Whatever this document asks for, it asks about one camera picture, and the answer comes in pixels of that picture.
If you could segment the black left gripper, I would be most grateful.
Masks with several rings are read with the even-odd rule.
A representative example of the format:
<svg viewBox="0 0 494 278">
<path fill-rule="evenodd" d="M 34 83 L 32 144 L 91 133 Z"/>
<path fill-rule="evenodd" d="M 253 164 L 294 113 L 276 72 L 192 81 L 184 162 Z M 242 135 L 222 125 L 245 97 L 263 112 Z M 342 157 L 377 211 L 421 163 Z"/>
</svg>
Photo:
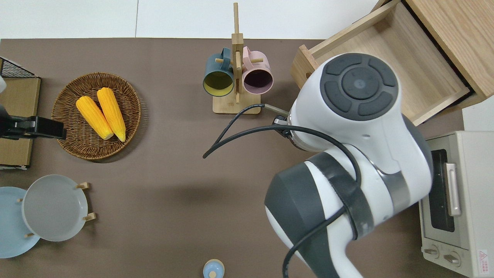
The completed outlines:
<svg viewBox="0 0 494 278">
<path fill-rule="evenodd" d="M 0 137 L 10 140 L 34 139 L 38 137 L 66 139 L 67 130 L 60 121 L 40 116 L 12 116 L 0 106 Z"/>
</svg>

